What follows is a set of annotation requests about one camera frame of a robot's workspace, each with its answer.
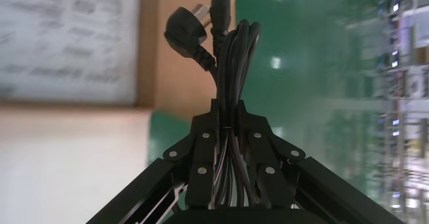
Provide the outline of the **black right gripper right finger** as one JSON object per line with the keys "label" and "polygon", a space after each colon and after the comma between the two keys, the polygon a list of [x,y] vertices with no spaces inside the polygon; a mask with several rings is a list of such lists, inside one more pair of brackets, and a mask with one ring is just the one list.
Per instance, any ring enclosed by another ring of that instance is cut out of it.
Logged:
{"label": "black right gripper right finger", "polygon": [[240,148],[263,223],[400,223],[400,219],[299,147],[267,119],[236,108]]}

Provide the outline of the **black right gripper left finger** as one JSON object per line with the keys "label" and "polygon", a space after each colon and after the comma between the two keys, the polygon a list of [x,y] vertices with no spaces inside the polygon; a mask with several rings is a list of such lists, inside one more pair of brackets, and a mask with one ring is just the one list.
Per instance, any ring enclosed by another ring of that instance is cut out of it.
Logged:
{"label": "black right gripper left finger", "polygon": [[191,223],[210,211],[215,186],[219,105],[193,117],[190,133],[168,148],[89,223]]}

